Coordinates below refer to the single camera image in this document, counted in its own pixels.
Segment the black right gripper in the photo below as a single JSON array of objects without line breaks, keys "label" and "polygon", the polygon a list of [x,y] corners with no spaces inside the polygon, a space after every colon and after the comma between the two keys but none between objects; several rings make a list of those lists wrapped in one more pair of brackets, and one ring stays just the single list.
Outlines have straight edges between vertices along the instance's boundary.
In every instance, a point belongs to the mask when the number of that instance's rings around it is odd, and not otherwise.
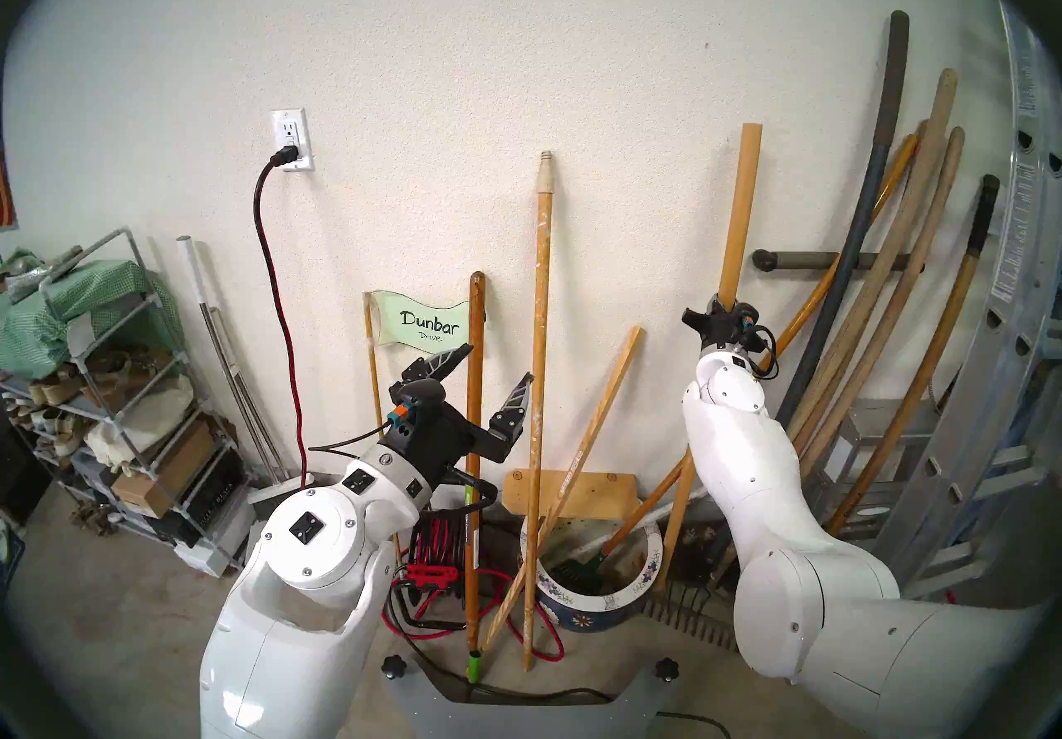
[{"label": "black right gripper", "polygon": [[682,324],[700,337],[700,354],[714,353],[727,346],[736,346],[746,354],[765,351],[765,340],[757,332],[757,312],[726,312],[719,294],[713,295],[705,312],[686,308]]}]

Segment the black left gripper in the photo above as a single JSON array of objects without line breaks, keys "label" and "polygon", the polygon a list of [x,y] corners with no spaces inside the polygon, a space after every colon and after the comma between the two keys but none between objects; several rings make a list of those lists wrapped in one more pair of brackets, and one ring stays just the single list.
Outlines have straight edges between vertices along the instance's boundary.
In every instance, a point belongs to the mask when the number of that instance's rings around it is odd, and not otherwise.
[{"label": "black left gripper", "polygon": [[[415,359],[402,371],[404,384],[431,379],[444,381],[474,350],[474,345]],[[523,434],[534,375],[529,371],[512,389],[502,407],[482,428],[467,420],[452,405],[401,403],[390,413],[383,436],[387,451],[400,456],[430,488],[455,484],[455,466],[467,456],[504,462],[512,441]]]}]

